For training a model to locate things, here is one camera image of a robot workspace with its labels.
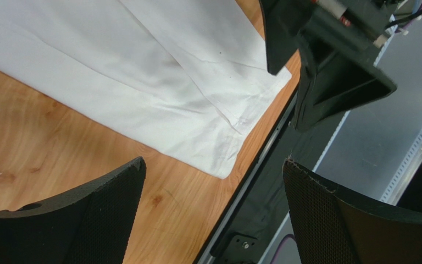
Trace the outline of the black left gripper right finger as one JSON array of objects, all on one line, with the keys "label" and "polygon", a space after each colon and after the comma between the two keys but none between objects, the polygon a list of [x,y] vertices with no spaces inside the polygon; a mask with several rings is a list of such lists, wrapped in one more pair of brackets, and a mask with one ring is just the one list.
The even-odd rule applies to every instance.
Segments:
[{"label": "black left gripper right finger", "polygon": [[372,199],[288,159],[283,166],[302,263],[422,263],[422,213]]}]

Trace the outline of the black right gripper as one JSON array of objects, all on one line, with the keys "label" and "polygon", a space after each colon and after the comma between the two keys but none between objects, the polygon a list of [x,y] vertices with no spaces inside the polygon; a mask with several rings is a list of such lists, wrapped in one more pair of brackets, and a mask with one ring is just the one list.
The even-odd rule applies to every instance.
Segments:
[{"label": "black right gripper", "polygon": [[268,73],[295,53],[302,67],[293,127],[307,131],[328,117],[385,98],[397,85],[377,62],[392,39],[392,1],[259,2]]}]

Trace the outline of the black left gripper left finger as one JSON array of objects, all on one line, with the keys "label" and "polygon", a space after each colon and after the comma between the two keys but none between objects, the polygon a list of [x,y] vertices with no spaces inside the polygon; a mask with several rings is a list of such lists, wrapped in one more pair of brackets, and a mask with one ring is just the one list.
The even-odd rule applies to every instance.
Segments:
[{"label": "black left gripper left finger", "polygon": [[56,196],[0,211],[0,263],[122,263],[146,170],[137,157]]}]

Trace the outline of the white t-shirt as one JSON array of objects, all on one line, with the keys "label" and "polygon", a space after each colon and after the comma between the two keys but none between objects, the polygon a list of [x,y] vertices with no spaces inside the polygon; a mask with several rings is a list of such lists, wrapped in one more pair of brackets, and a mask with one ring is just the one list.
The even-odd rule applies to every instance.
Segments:
[{"label": "white t-shirt", "polygon": [[221,179],[291,79],[235,1],[0,1],[0,71]]}]

